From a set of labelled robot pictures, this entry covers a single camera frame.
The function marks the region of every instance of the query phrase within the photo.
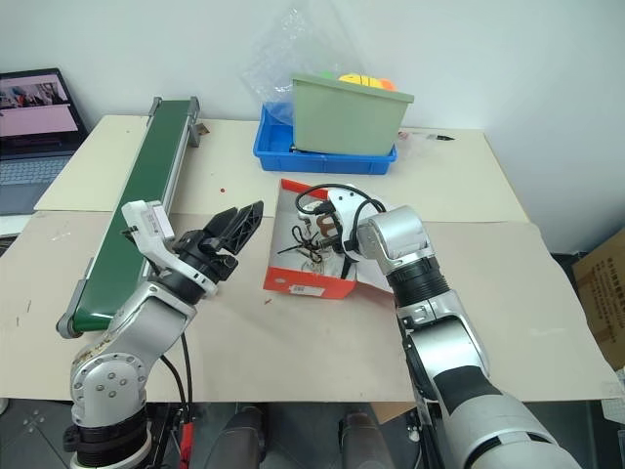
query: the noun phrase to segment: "laptop screen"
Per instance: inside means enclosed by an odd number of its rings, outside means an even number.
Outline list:
[[[77,149],[85,138],[58,70],[0,74],[0,154]]]

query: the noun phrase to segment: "laptop keyboard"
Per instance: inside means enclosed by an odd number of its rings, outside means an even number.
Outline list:
[[[0,185],[52,183],[68,161],[69,157],[0,161]]]

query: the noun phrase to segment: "white wall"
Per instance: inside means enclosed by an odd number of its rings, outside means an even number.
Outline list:
[[[0,69],[58,66],[92,124],[145,112],[155,95],[255,118],[239,73],[288,4],[0,0]],[[370,73],[416,96],[406,124],[486,131],[552,250],[590,248],[625,223],[622,0],[341,0],[340,11]]]

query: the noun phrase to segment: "brown cardboard box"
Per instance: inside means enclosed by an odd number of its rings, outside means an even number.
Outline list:
[[[625,366],[625,229],[573,265],[586,321],[605,360]]]

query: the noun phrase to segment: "blue plastic crate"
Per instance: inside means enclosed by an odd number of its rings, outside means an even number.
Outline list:
[[[254,154],[261,158],[265,171],[386,174],[389,165],[397,159],[395,146],[388,156],[369,156],[289,151],[292,145],[293,127],[275,119],[263,106],[254,142]]]

